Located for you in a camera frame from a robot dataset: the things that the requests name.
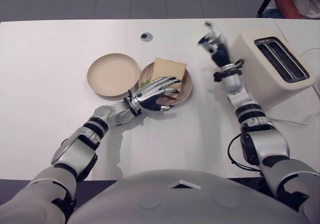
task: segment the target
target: white table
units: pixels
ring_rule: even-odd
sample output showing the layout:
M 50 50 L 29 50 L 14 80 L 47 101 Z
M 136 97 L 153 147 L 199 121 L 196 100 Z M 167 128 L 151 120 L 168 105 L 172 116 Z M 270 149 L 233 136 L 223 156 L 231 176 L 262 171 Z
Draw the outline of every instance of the white table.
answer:
M 204 19 L 48 20 L 0 23 L 0 179 L 32 179 L 50 165 L 62 140 L 101 105 L 122 97 L 101 98 L 88 86 L 91 63 L 108 53 L 134 58 L 142 70 L 155 57 L 187 63 L 193 80 L 188 102 L 170 112 L 145 113 L 107 133 L 88 180 L 115 180 L 156 169 L 190 169 L 226 178 L 253 177 L 231 165 L 226 153 L 239 131 L 221 86 L 213 82 L 210 56 L 198 40 L 207 33 Z M 278 26 L 272 19 L 211 19 L 231 44 L 248 28 Z M 154 39 L 142 42 L 140 34 Z M 309 105 L 306 110 L 301 103 Z M 268 114 L 300 120 L 319 108 L 306 90 Z M 279 123 L 291 155 L 320 171 L 319 116 L 307 127 Z M 235 142 L 232 154 L 241 163 Z

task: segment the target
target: beige plate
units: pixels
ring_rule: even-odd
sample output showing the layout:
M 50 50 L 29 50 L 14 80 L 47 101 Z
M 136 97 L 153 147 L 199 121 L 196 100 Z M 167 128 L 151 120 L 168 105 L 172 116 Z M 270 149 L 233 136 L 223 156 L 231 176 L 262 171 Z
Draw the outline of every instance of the beige plate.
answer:
M 141 72 L 139 77 L 139 87 L 141 88 L 141 84 L 145 83 L 147 80 L 149 80 L 154 72 L 154 62 L 147 65 Z M 192 90 L 192 79 L 187 71 L 187 69 L 184 72 L 184 76 L 182 78 L 182 84 L 181 84 L 181 92 L 178 94 L 176 100 L 169 99 L 165 96 L 159 97 L 156 102 L 160 105 L 176 105 L 178 103 L 181 103 L 183 100 L 185 100 L 191 93 Z
M 130 56 L 112 53 L 92 63 L 87 80 L 94 92 L 114 97 L 133 88 L 139 79 L 139 73 L 138 64 Z

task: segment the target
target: white toaster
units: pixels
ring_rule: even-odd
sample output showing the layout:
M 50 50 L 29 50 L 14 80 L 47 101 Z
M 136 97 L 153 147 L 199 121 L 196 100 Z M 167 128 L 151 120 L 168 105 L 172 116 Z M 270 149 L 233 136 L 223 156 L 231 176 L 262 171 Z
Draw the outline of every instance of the white toaster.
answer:
M 234 61 L 244 59 L 247 90 L 264 110 L 312 86 L 316 77 L 277 31 L 261 27 L 240 33 L 230 48 Z

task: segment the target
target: person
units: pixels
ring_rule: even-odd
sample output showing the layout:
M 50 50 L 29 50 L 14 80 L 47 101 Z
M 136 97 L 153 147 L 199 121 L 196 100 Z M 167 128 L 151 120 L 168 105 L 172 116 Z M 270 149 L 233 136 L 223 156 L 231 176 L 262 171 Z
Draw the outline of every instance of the person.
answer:
M 320 19 L 320 0 L 271 0 L 261 17 Z

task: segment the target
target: black joint ring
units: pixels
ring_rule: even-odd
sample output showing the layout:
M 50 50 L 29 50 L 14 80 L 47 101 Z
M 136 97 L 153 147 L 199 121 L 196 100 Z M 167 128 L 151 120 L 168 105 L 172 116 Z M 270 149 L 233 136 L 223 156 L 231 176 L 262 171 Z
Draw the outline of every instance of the black joint ring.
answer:
M 104 137 L 104 133 L 102 132 L 100 127 L 98 127 L 92 123 L 85 123 L 83 125 L 83 127 L 89 128 L 90 130 L 94 131 L 100 137 L 100 140 Z
M 129 110 L 132 112 L 132 114 L 135 117 L 139 116 L 139 114 L 140 114 L 139 111 L 138 111 L 138 113 L 136 113 L 136 111 L 133 109 L 133 107 L 131 106 L 131 104 L 129 103 L 129 101 L 128 101 L 128 99 L 126 97 L 123 98 L 123 101 L 124 101 L 125 105 L 127 106 L 127 108 L 129 108 Z
M 102 128 L 104 129 L 105 132 L 107 132 L 109 130 L 107 123 L 99 117 L 91 117 L 89 119 L 89 121 L 100 124 L 100 126 L 102 126 Z

